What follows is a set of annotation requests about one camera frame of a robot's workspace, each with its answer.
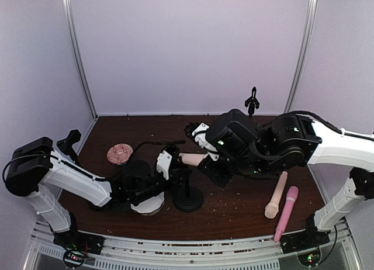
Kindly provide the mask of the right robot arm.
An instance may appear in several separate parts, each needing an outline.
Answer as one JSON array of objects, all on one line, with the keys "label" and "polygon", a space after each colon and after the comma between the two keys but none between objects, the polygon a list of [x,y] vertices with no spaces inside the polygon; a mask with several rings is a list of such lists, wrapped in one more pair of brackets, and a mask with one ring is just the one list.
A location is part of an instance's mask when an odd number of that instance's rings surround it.
[{"label": "right robot arm", "polygon": [[373,136],[337,128],[308,111],[284,113],[261,125],[233,109],[211,125],[199,123],[192,140],[208,153],[200,169],[220,186],[235,174],[278,177],[306,165],[350,167],[341,190],[312,215],[311,234],[329,232],[357,203],[373,198]]}]

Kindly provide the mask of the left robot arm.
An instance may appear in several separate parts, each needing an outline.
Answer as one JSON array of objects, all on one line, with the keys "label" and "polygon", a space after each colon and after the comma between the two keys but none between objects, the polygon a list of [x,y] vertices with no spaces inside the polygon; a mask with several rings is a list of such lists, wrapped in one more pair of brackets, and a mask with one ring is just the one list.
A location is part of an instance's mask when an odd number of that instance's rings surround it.
[{"label": "left robot arm", "polygon": [[13,152],[2,179],[11,194],[25,198],[49,224],[57,244],[77,249],[88,242],[78,231],[75,216],[59,204],[47,185],[86,199],[93,209],[155,213],[163,206],[165,191],[176,195],[192,173],[176,144],[163,145],[154,167],[143,160],[128,160],[109,179],[83,169],[67,142],[61,141],[56,151],[52,140],[42,137]]}]

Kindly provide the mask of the short black mic stand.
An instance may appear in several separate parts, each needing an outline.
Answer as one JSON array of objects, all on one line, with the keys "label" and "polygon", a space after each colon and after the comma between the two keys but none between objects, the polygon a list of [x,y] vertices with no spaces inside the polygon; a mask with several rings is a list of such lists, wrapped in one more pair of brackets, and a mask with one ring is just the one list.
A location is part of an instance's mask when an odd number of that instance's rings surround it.
[{"label": "short black mic stand", "polygon": [[190,177],[193,170],[186,168],[181,173],[181,187],[173,196],[174,206],[182,212],[194,212],[200,209],[204,202],[204,196],[200,189],[190,185]]}]

